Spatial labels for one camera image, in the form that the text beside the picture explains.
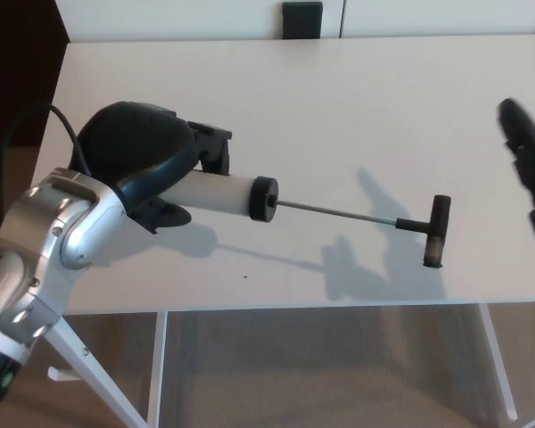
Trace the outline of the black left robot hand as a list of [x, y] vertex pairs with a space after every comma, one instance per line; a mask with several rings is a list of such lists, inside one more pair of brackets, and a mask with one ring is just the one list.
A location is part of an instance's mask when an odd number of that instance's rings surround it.
[[91, 177], [109, 186], [128, 217], [152, 234], [191, 222], [186, 209], [165, 202], [161, 194], [197, 164], [207, 173], [227, 176], [231, 138], [228, 130], [135, 102], [102, 108], [78, 134]]

